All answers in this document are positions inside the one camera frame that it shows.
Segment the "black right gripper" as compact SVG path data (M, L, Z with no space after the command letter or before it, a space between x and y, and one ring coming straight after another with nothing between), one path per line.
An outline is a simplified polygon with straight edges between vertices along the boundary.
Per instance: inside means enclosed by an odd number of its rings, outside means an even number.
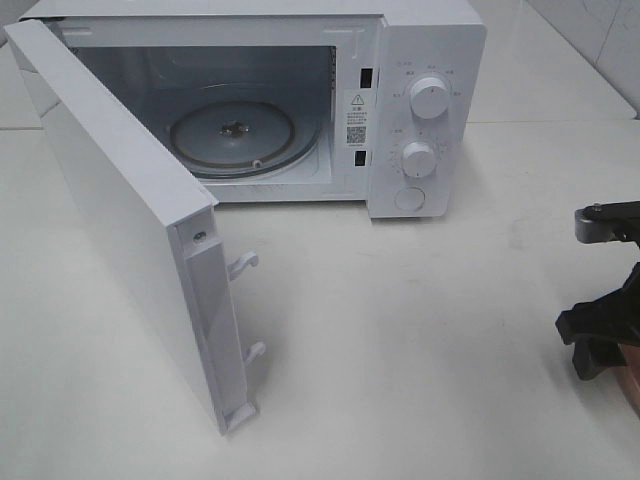
M620 288L562 311L555 326L565 345L576 342L572 363L580 380L626 366L616 343L639 344L639 262Z

